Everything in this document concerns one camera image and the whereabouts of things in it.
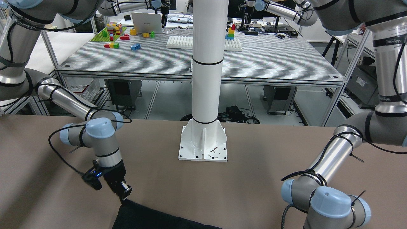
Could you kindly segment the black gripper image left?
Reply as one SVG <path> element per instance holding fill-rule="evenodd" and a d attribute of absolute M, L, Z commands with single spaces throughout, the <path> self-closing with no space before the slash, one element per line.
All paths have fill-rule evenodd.
<path fill-rule="evenodd" d="M 128 196 L 131 194 L 132 187 L 126 184 L 125 175 L 126 168 L 123 160 L 112 167 L 100 167 L 102 175 L 110 189 L 115 193 L 121 202 L 121 205 L 126 203 Z"/>

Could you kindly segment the silver robot arm image right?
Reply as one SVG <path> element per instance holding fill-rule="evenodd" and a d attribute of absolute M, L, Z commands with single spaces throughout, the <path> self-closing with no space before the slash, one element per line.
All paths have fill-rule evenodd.
<path fill-rule="evenodd" d="M 350 229 L 366 225 L 371 212 L 360 196 L 328 186 L 346 158 L 366 142 L 406 147 L 406 1 L 311 0 L 322 26 L 345 35 L 365 25 L 372 35 L 376 106 L 349 116 L 310 167 L 282 179 L 281 196 L 306 213 L 304 229 Z"/>

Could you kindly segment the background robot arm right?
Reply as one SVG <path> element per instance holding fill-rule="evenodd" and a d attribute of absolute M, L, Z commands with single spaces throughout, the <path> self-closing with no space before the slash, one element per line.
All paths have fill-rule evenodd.
<path fill-rule="evenodd" d="M 254 8 L 256 11 L 266 11 L 284 19 L 289 19 L 300 26 L 314 25 L 318 16 L 311 7 L 310 2 L 306 0 L 294 0 L 294 2 L 299 7 L 299 11 L 270 0 L 246 0 L 245 6 Z"/>

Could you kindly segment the silver robot arm image left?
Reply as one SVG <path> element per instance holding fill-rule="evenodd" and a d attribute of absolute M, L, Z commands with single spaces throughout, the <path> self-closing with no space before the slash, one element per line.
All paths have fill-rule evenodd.
<path fill-rule="evenodd" d="M 75 169 L 83 181 L 95 190 L 103 178 L 124 202 L 131 193 L 126 184 L 126 169 L 116 139 L 122 128 L 121 113 L 104 110 L 64 87 L 58 79 L 26 67 L 33 48 L 45 26 L 61 15 L 81 25 L 91 19 L 103 0 L 6 0 L 9 19 L 1 40 L 1 100 L 36 95 L 52 101 L 83 120 L 68 124 L 57 132 L 67 145 L 92 148 L 96 159 L 86 172 Z"/>

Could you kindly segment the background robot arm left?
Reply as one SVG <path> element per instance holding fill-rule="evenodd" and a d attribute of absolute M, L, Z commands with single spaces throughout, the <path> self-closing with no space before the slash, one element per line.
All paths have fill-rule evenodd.
<path fill-rule="evenodd" d="M 167 24 L 170 5 L 170 0 L 128 0 L 117 3 L 113 0 L 106 0 L 99 6 L 98 11 L 103 16 L 113 17 L 120 13 L 138 9 L 153 9 L 156 12 L 155 14 L 134 13 L 131 16 L 134 21 L 134 34 L 145 33 L 152 37 L 154 34 L 163 33 Z M 94 165 L 95 177 L 100 172 L 111 190 L 123 202 L 131 193 L 132 188 L 126 184 L 124 179 L 126 169 L 115 135 L 108 137 L 107 140 L 115 144 L 115 151 L 107 155 L 97 156 L 99 162 Z"/>

